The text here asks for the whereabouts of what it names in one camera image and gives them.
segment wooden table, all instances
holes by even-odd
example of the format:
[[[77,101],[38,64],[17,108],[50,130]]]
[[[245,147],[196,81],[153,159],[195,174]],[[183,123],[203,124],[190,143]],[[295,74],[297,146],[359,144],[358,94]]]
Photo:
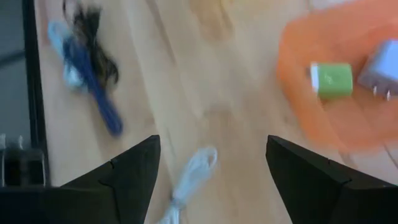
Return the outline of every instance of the wooden table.
[[[309,147],[275,82],[278,40],[298,16],[344,0],[97,0],[99,39],[121,71],[112,99],[124,121],[113,139],[90,96],[73,93],[46,38],[61,0],[35,0],[51,178],[62,185],[151,134],[162,160],[147,223],[163,214],[171,186],[198,147],[216,146],[214,177],[182,223],[291,223],[265,160],[266,136]],[[317,151],[398,184],[398,151]]]

